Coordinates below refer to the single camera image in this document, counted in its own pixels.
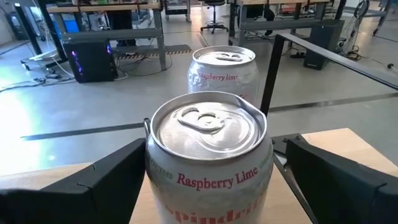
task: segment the wooden board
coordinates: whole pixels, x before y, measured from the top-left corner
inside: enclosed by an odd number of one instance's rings
[[[317,2],[330,2],[330,0],[310,0],[310,3]],[[252,4],[297,4],[297,3],[308,3],[307,0],[237,0],[236,4],[240,5],[252,5]]]
[[[304,138],[314,146],[355,160],[382,172],[398,176],[398,167],[363,141],[350,129],[337,129],[319,133],[304,134]],[[0,189],[18,187],[41,189],[89,164],[58,167],[22,174],[0,177]],[[309,218],[300,206],[284,178],[274,166],[267,191],[266,205],[261,223],[310,223]],[[150,189],[149,179],[145,177],[136,207],[132,214],[131,224],[160,223],[155,209],[154,196]]]
[[[81,12],[97,12],[97,11],[120,11],[120,10],[136,10],[138,6],[136,4],[123,4],[123,5],[98,5],[98,6],[80,6]],[[148,4],[139,5],[139,9],[160,9],[159,2],[149,2]],[[49,13],[71,13],[79,12],[79,8],[75,6],[70,7],[57,7],[50,6],[47,8]]]

